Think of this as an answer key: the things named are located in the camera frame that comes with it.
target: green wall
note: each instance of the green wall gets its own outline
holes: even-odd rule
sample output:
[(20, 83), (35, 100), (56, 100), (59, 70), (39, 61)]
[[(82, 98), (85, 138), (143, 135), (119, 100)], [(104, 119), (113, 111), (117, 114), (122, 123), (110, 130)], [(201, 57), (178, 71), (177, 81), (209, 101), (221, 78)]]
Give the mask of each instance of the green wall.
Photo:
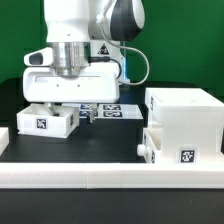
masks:
[[(224, 1), (143, 0), (143, 4), (144, 30), (128, 45), (149, 58), (149, 80), (193, 83), (224, 101)], [(42, 8), (42, 0), (0, 1), (0, 82), (21, 77), (23, 56), (45, 47)], [(128, 53), (131, 80), (140, 80), (144, 73), (142, 59)]]

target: white robot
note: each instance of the white robot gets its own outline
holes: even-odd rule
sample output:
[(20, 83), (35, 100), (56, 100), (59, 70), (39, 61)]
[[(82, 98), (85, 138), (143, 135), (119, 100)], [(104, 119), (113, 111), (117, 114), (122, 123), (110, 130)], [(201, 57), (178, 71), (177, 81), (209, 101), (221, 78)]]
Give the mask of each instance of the white robot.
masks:
[[(145, 20), (141, 0), (45, 0), (44, 10), (48, 47), (25, 56), (25, 98), (45, 103), (115, 102), (123, 66), (105, 63), (113, 60), (110, 57), (91, 56), (104, 46), (103, 56), (109, 54), (108, 43), (99, 45), (97, 40), (120, 43), (138, 35)], [(110, 51), (120, 62), (119, 48)]]

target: white box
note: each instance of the white box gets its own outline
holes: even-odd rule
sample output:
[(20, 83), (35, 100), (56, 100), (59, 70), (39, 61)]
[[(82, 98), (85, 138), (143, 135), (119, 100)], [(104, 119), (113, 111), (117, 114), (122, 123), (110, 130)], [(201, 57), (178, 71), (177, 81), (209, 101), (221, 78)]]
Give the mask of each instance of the white box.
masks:
[(151, 163), (216, 163), (221, 153), (224, 104), (201, 89), (146, 89), (148, 127), (139, 155)]
[(9, 144), (8, 128), (0, 128), (0, 155), (3, 153), (8, 144)]
[(17, 114), (19, 134), (67, 138), (79, 126), (79, 109), (54, 106), (59, 116), (51, 116), (43, 104), (31, 104)]

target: robot cable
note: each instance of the robot cable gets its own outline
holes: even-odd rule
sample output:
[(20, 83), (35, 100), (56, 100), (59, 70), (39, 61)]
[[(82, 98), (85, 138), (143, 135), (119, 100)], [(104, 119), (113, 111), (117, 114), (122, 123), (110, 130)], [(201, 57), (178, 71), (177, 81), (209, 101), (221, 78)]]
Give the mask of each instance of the robot cable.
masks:
[(143, 57), (143, 59), (144, 59), (144, 61), (145, 61), (145, 63), (146, 63), (146, 69), (147, 69), (147, 70), (146, 70), (146, 74), (145, 74), (144, 79), (142, 79), (140, 82), (136, 82), (136, 83), (129, 83), (129, 82), (123, 82), (123, 81), (119, 81), (119, 82), (122, 83), (122, 84), (130, 85), (130, 86), (137, 86), (137, 85), (141, 85), (141, 84), (143, 84), (143, 83), (148, 79), (148, 77), (149, 77), (149, 73), (150, 73), (150, 65), (149, 65), (149, 61), (148, 61), (147, 57), (145, 56), (145, 54), (144, 54), (143, 52), (141, 52), (140, 50), (136, 49), (136, 48), (120, 46), (120, 45), (117, 45), (117, 44), (112, 43), (112, 42), (111, 42), (110, 40), (108, 40), (108, 38), (106, 37), (105, 32), (104, 32), (104, 29), (103, 29), (103, 25), (102, 25), (102, 23), (100, 23), (100, 29), (101, 29), (101, 34), (102, 34), (104, 40), (105, 40), (108, 44), (112, 45), (113, 47), (120, 48), (120, 49), (134, 51), (134, 52), (140, 54), (140, 55)]

